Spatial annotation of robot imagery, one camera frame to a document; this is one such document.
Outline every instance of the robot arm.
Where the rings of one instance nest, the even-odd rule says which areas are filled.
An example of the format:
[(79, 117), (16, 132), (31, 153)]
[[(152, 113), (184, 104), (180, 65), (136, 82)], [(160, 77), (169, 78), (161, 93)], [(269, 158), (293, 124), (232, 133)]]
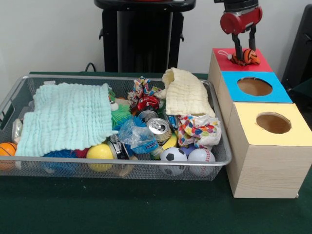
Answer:
[(235, 43), (236, 56), (243, 59), (242, 46), (238, 35), (250, 30), (249, 47), (256, 50), (256, 25), (262, 19), (262, 8), (258, 0), (214, 0), (215, 3), (224, 3), (224, 14), (221, 17), (221, 28), (226, 34), (232, 34)]

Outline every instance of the yellow box top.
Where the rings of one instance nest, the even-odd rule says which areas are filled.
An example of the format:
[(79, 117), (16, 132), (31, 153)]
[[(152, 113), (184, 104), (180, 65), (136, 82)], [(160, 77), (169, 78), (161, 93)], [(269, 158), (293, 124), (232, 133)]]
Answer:
[(234, 105), (250, 145), (312, 146), (312, 131), (295, 104)]

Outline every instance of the round hole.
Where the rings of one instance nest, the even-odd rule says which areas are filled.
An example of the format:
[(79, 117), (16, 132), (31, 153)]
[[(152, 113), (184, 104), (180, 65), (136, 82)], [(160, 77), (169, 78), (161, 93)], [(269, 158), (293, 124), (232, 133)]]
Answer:
[(241, 91), (253, 96), (266, 96), (272, 92), (272, 86), (269, 83), (255, 77), (240, 79), (237, 85)]
[(270, 133), (283, 134), (291, 128), (291, 122), (277, 113), (262, 113), (257, 117), (257, 124)]

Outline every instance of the white wall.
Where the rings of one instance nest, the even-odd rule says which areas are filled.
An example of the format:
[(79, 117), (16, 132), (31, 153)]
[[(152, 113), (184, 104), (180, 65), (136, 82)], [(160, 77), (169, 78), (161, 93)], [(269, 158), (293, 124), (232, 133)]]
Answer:
[[(264, 17), (257, 46), (281, 78), (306, 4), (311, 0), (260, 0)], [(208, 72), (213, 47), (233, 47), (220, 28), (222, 4), (197, 0), (184, 14), (179, 67)], [(82, 71), (88, 62), (103, 71), (101, 10), (93, 0), (1, 0), (0, 101), (29, 71)], [(241, 37), (248, 46), (247, 35)]]

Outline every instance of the light blue towel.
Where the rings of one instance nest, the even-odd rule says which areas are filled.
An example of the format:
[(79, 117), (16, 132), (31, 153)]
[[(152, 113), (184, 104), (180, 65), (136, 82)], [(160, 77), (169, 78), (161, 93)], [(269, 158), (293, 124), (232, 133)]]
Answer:
[(101, 144), (112, 130), (108, 85), (43, 85), (34, 95), (35, 111), (24, 118), (16, 156), (83, 150)]

